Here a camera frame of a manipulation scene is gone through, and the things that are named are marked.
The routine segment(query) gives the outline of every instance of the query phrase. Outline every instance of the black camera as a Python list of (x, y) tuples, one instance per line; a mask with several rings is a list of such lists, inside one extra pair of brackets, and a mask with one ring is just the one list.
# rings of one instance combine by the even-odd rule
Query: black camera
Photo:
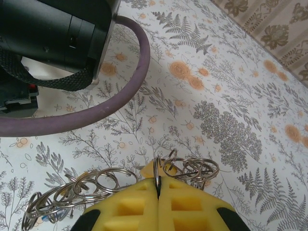
[[(95, 82), (119, 6), (120, 0), (0, 0), (0, 116), (25, 117), (10, 113), (26, 110), (27, 102), (37, 107), (37, 85), (76, 91)], [(34, 79), (22, 56), (74, 74)]]

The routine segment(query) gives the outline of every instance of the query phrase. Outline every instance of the tablecloth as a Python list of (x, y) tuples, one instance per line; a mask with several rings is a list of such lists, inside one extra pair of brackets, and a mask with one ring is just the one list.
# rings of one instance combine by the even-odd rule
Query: tablecloth
[[(91, 126), (43, 137), (2, 138), (0, 230), (20, 230), (26, 202), (90, 169), (138, 166), (177, 148), (211, 158), (220, 173), (205, 191), (231, 203), (253, 231), (308, 230), (308, 90), (209, 0), (123, 0), (151, 44), (142, 88)], [(34, 117), (97, 105), (131, 77), (138, 41), (116, 26), (91, 91), (40, 88)], [(60, 71), (24, 59), (36, 77)], [(129, 182), (123, 176), (122, 183)], [(33, 230), (68, 231), (82, 213)]]

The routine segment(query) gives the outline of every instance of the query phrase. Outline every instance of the purple cable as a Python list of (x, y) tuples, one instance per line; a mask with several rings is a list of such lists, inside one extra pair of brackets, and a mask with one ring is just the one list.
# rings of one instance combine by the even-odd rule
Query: purple cable
[(43, 136), (67, 132), (102, 120), (125, 106), (146, 77), (150, 65), (150, 44), (144, 30), (133, 20), (118, 16), (116, 23), (130, 28), (136, 34), (140, 45), (137, 68), (118, 94), (95, 107), (72, 114), (28, 119), (0, 117), (0, 137)]

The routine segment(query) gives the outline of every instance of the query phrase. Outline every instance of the purple hose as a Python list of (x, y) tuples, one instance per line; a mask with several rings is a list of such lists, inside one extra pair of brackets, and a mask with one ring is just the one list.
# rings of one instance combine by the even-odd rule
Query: purple hose
[(150, 44), (144, 30), (133, 20), (118, 16), (116, 23), (130, 28), (136, 34), (140, 45), (137, 68), (118, 94), (95, 107), (72, 114), (28, 119), (0, 117), (0, 137), (43, 136), (67, 132), (102, 120), (125, 106), (146, 77), (150, 65)]

